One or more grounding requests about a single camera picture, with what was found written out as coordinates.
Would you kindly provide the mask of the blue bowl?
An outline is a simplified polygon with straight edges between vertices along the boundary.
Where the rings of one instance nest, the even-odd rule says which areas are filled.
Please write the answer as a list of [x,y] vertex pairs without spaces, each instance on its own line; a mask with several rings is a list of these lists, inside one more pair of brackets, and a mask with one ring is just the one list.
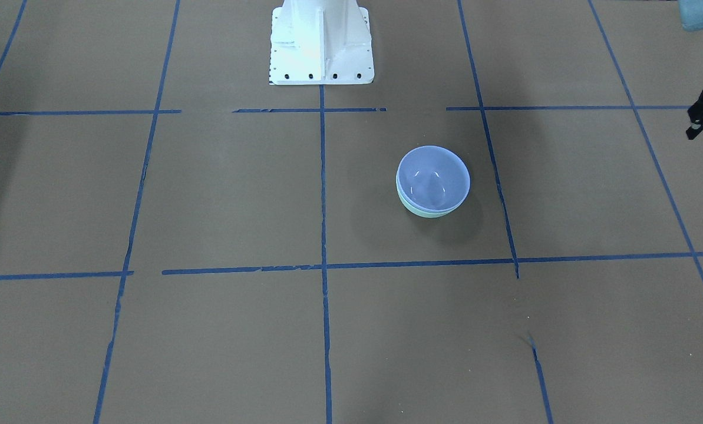
[[402,157],[396,188],[425,210],[443,210],[466,200],[471,177],[459,156],[447,148],[424,145]]

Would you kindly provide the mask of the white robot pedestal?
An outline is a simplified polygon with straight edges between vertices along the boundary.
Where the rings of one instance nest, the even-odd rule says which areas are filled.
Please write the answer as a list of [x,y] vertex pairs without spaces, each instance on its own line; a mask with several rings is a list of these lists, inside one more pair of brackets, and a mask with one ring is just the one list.
[[367,8],[357,1],[284,1],[271,14],[269,84],[370,84]]

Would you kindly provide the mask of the green bowl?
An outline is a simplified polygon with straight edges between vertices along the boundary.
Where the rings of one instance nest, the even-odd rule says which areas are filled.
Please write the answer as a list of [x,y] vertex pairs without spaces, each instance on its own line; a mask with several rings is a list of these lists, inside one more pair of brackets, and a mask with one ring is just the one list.
[[425,219],[437,219],[443,216],[446,216],[448,214],[451,214],[454,210],[458,209],[461,207],[463,202],[457,203],[456,205],[452,207],[448,207],[443,210],[425,210],[422,207],[419,207],[412,203],[402,191],[399,191],[398,193],[398,198],[400,199],[401,204],[403,207],[405,207],[406,210],[408,210],[411,214],[415,214],[416,216],[423,217]]

